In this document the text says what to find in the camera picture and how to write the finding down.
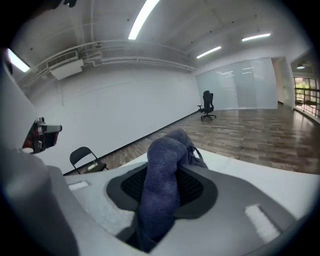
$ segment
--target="ceiling pipe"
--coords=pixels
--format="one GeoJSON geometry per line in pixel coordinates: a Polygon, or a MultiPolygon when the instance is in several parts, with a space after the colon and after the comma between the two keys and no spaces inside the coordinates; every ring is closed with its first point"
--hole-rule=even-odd
{"type": "MultiPolygon", "coordinates": [[[[159,46],[159,47],[163,47],[163,48],[167,48],[167,49],[170,49],[170,50],[173,50],[177,53],[181,53],[185,56],[188,56],[185,52],[181,51],[181,50],[178,50],[176,48],[173,48],[173,47],[170,47],[170,46],[167,46],[167,45],[163,45],[163,44],[158,44],[158,43],[152,43],[152,42],[143,42],[143,41],[137,41],[135,40],[134,42],[132,42],[132,40],[128,40],[128,39],[113,39],[113,40],[101,40],[101,41],[94,41],[94,42],[88,42],[88,43],[83,43],[83,44],[79,44],[79,45],[76,45],[76,46],[73,46],[73,47],[70,47],[68,49],[65,49],[65,50],[62,50],[46,59],[44,59],[43,61],[41,61],[40,63],[38,63],[37,65],[34,65],[33,67],[35,69],[38,69],[38,67],[48,61],[50,61],[51,59],[55,58],[55,57],[58,57],[59,55],[62,55],[66,52],[69,52],[69,51],[72,51],[72,50],[75,50],[75,49],[78,49],[78,48],[81,48],[81,47],[84,47],[84,46],[90,46],[90,45],[95,45],[97,43],[130,43],[130,44],[146,44],[146,45],[152,45],[152,46],[159,46]]],[[[21,80],[23,80],[27,75],[29,75],[31,72],[35,72],[34,70],[31,70],[29,69],[28,72],[24,73],[18,80],[17,80],[17,83],[20,82],[21,80]]]]}
{"type": "Polygon", "coordinates": [[[35,82],[37,79],[41,78],[43,75],[48,74],[49,71],[50,71],[50,70],[49,70],[48,68],[42,70],[41,72],[39,72],[38,74],[36,74],[28,83],[23,84],[23,85],[22,85],[22,88],[25,89],[25,88],[29,87],[30,84],[32,84],[33,82],[35,82]]]}
{"type": "Polygon", "coordinates": [[[160,58],[152,58],[152,57],[143,57],[143,56],[121,56],[121,57],[109,57],[109,58],[102,58],[101,61],[102,62],[110,62],[110,61],[118,61],[118,60],[143,60],[143,61],[151,61],[151,62],[158,62],[158,63],[165,63],[165,64],[170,64],[170,65],[174,65],[177,67],[182,67],[184,69],[189,69],[189,70],[196,70],[195,67],[193,66],[189,66],[189,65],[184,65],[178,62],[174,62],[174,61],[169,61],[169,60],[165,60],[165,59],[160,59],[160,58]]]}
{"type": "Polygon", "coordinates": [[[86,60],[83,62],[84,64],[87,64],[87,63],[92,63],[94,67],[98,67],[98,66],[101,66],[103,65],[103,63],[101,64],[96,64],[96,62],[94,60],[86,60]]]}
{"type": "Polygon", "coordinates": [[[91,0],[91,14],[90,14],[90,20],[91,20],[91,41],[94,41],[94,8],[95,8],[95,0],[91,0]]]}
{"type": "Polygon", "coordinates": [[[102,62],[102,65],[111,65],[111,64],[146,64],[146,65],[153,65],[153,66],[162,66],[162,67],[168,67],[168,68],[175,68],[175,69],[180,69],[180,70],[187,70],[187,71],[192,71],[190,69],[184,68],[182,66],[176,66],[172,64],[165,64],[165,63],[156,63],[156,62],[150,62],[150,61],[142,61],[140,59],[136,60],[113,60],[113,61],[108,61],[108,62],[102,62]]]}

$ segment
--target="air vent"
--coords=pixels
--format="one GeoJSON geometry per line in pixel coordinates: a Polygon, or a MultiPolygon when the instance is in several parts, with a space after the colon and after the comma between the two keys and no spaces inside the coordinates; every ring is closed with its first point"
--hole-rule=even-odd
{"type": "Polygon", "coordinates": [[[75,61],[77,59],[78,59],[78,53],[76,50],[74,50],[48,61],[46,65],[49,69],[55,69],[58,66],[61,66],[71,61],[75,61]]]}
{"type": "Polygon", "coordinates": [[[68,62],[67,64],[60,65],[50,72],[54,75],[58,80],[64,79],[66,77],[72,76],[76,73],[82,72],[82,66],[84,65],[84,61],[82,59],[74,60],[68,62]]]}

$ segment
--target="dark floor trim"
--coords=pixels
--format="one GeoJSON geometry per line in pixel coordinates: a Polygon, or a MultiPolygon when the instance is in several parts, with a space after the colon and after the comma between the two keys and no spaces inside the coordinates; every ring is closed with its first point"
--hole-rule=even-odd
{"type": "Polygon", "coordinates": [[[320,125],[316,120],[314,120],[312,117],[308,116],[304,111],[299,111],[295,108],[293,108],[294,111],[297,111],[298,113],[300,113],[301,115],[303,115],[304,117],[308,118],[310,121],[312,121],[313,123],[317,124],[318,126],[320,125]]]}
{"type": "MultiPolygon", "coordinates": [[[[107,156],[109,156],[109,155],[112,155],[112,154],[116,153],[117,151],[122,150],[122,149],[130,146],[130,145],[133,144],[133,143],[136,143],[136,142],[138,142],[138,141],[141,141],[141,140],[143,140],[144,138],[146,138],[146,137],[148,137],[148,136],[150,136],[150,135],[152,135],[152,134],[154,134],[154,133],[156,133],[156,132],[158,132],[158,131],[160,131],[160,130],[162,130],[162,129],[170,126],[170,125],[173,125],[173,124],[175,124],[176,122],[179,122],[179,121],[181,121],[182,119],[185,119],[185,118],[187,118],[188,116],[193,115],[193,114],[195,114],[195,113],[197,113],[197,112],[198,112],[198,111],[195,111],[195,112],[193,112],[193,113],[191,113],[191,114],[188,114],[188,115],[180,118],[180,119],[177,120],[177,121],[174,121],[174,122],[172,122],[172,123],[169,123],[168,125],[160,128],[160,129],[158,129],[158,130],[155,130],[154,132],[151,132],[151,133],[147,134],[146,136],[143,136],[143,137],[141,137],[141,138],[138,138],[138,139],[136,139],[135,141],[133,141],[133,142],[127,144],[127,145],[124,145],[124,146],[122,146],[122,147],[120,147],[120,148],[118,148],[118,149],[116,149],[116,150],[114,150],[114,151],[112,151],[112,152],[110,152],[110,153],[108,153],[108,154],[105,154],[105,155],[103,155],[103,156],[98,157],[98,159],[101,160],[101,159],[103,159],[103,158],[105,158],[105,157],[107,157],[107,156]]],[[[72,173],[74,173],[74,172],[82,169],[83,167],[92,165],[93,163],[94,163],[93,160],[90,161],[90,162],[88,162],[88,163],[85,163],[84,165],[82,165],[82,166],[80,166],[80,167],[78,167],[78,168],[76,168],[76,169],[73,169],[73,170],[71,170],[71,171],[66,172],[63,176],[70,175],[70,174],[72,174],[72,173]]]]}

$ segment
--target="glass wall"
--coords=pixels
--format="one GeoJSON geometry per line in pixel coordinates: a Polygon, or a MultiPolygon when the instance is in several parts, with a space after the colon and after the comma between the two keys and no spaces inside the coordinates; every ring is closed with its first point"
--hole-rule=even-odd
{"type": "Polygon", "coordinates": [[[195,78],[201,96],[204,91],[213,93],[215,110],[278,107],[276,78],[270,58],[233,63],[195,78]]]}

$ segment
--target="fluorescent light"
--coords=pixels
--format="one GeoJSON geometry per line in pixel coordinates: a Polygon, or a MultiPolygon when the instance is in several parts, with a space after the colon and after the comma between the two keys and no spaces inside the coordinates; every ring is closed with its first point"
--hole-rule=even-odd
{"type": "Polygon", "coordinates": [[[199,55],[198,57],[196,57],[197,59],[200,59],[201,57],[203,57],[203,56],[205,56],[205,55],[207,55],[207,54],[210,54],[210,53],[212,53],[212,52],[214,52],[214,51],[216,51],[216,50],[219,50],[219,49],[221,49],[221,46],[218,46],[218,47],[216,47],[216,48],[213,48],[213,49],[211,49],[211,50],[208,50],[208,51],[206,51],[205,53],[202,53],[201,55],[199,55]]]}
{"type": "Polygon", "coordinates": [[[30,67],[24,63],[12,50],[8,49],[10,62],[23,72],[27,72],[30,67]]]}
{"type": "Polygon", "coordinates": [[[268,36],[270,36],[270,35],[271,35],[271,33],[254,35],[254,36],[250,36],[250,37],[247,37],[247,38],[243,38],[243,39],[242,39],[242,42],[248,41],[248,40],[251,40],[251,39],[265,38],[265,37],[268,37],[268,36]]]}
{"type": "Polygon", "coordinates": [[[233,72],[233,71],[224,72],[221,75],[228,74],[228,73],[231,73],[231,72],[233,72]]]}
{"type": "Polygon", "coordinates": [[[296,66],[297,70],[303,70],[304,68],[305,68],[305,66],[303,64],[300,64],[300,63],[296,66]]]}
{"type": "Polygon", "coordinates": [[[157,5],[160,0],[146,0],[141,11],[135,19],[133,27],[131,29],[129,38],[130,40],[135,40],[139,34],[140,29],[148,18],[149,14],[152,12],[153,8],[157,5]]]}

